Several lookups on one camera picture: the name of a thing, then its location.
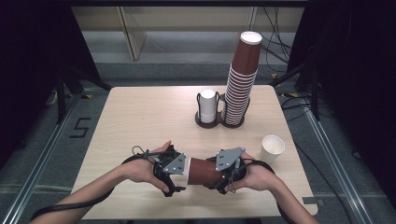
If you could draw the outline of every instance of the light wood surface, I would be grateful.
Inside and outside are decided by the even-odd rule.
[[[85,219],[280,216],[268,191],[240,189],[222,195],[203,186],[187,186],[190,157],[206,159],[221,149],[245,147],[259,158],[262,139],[269,134],[279,136],[286,145],[271,164],[276,174],[300,203],[303,197],[313,197],[274,88],[253,86],[245,122],[236,129],[221,124],[204,129],[195,123],[196,95],[205,89],[222,94],[226,86],[118,87],[110,92],[73,191],[121,164],[132,155],[133,146],[155,149],[167,140],[187,156],[185,174],[171,175],[176,186],[187,189],[165,198],[149,184],[124,181]],[[318,211],[315,204],[304,207],[312,215]]]

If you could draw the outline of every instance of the tall cup stack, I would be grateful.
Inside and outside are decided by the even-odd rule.
[[[239,38],[221,112],[221,118],[226,124],[240,124],[248,109],[250,91],[259,67],[261,42],[262,36],[250,31],[242,33]]]

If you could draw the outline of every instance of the hand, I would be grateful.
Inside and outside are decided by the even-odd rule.
[[[157,149],[153,150],[153,152],[163,152],[169,148],[171,143],[172,141],[168,141],[163,144],[162,147],[158,147]],[[121,165],[120,168],[124,177],[136,183],[147,182],[152,184],[157,189],[162,190],[163,192],[169,192],[169,188],[165,185],[165,183],[155,177],[153,173],[153,163],[155,162],[154,159],[151,157],[148,157],[148,159],[149,161],[138,159]]]
[[[242,160],[245,164],[255,160],[253,157],[244,152],[241,155]],[[232,184],[225,187],[226,191],[237,190],[241,188],[249,188],[255,190],[271,190],[276,181],[280,180],[271,171],[260,165],[250,165],[247,167],[247,174],[239,181],[235,181]]]

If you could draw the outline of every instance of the person's arm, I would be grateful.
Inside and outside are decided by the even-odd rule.
[[[246,152],[242,154],[241,158],[245,163],[254,160]],[[318,223],[298,202],[288,186],[279,177],[260,165],[249,166],[246,176],[242,180],[233,182],[225,190],[231,191],[241,188],[269,190],[274,195],[277,204],[293,222],[304,224]]]
[[[165,151],[170,144],[171,141],[168,141],[154,151]],[[139,159],[127,162],[93,180],[90,184],[62,199],[57,204],[82,203],[99,198],[126,179],[134,182],[148,182],[157,189],[168,192],[169,188],[154,176],[152,170],[153,164],[147,160]],[[85,207],[51,212],[35,218],[31,223],[78,223],[90,209],[91,207]]]

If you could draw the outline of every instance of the gray carpet floor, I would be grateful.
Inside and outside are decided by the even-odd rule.
[[[97,68],[104,82],[112,86],[157,86],[157,85],[225,85],[228,76],[228,63],[97,63]],[[285,70],[285,64],[273,64],[272,68],[262,63],[257,76],[256,85],[271,82],[273,69]],[[293,93],[297,77],[291,78],[276,87],[281,104],[289,99],[281,93]],[[87,89],[93,88],[91,83],[82,81]],[[50,157],[44,173],[39,178],[35,191],[21,214],[19,223],[27,223],[33,212],[44,206],[58,202],[68,195],[73,188],[78,170],[84,159],[91,141],[95,126],[106,103],[107,92],[95,91],[91,98],[82,97],[72,111],[59,142]],[[365,164],[352,156],[354,147],[344,132],[342,124],[326,104],[325,97],[320,98],[320,124],[332,142],[338,157],[344,165],[354,187],[361,196],[374,223],[395,223],[396,212],[386,195],[378,186],[375,178]],[[300,105],[301,99],[287,101],[285,107]],[[320,145],[308,120],[303,106],[285,109],[290,132],[302,151],[299,151],[309,184],[318,202],[316,218],[320,223],[348,223],[347,214],[331,187],[315,168],[317,166],[335,192],[346,205],[352,222],[358,223],[354,212],[347,201],[345,193],[334,175],[334,171]],[[81,124],[89,130],[84,138],[70,138],[81,134],[74,127],[80,118]],[[19,192],[30,171],[33,169],[42,149],[54,129],[57,119],[57,105],[49,105],[40,119],[24,138],[24,147],[16,150],[6,166],[0,171],[0,217],[4,218],[8,208]],[[126,223],[125,220],[83,220],[80,223]],[[286,223],[281,217],[263,217],[262,223]]]

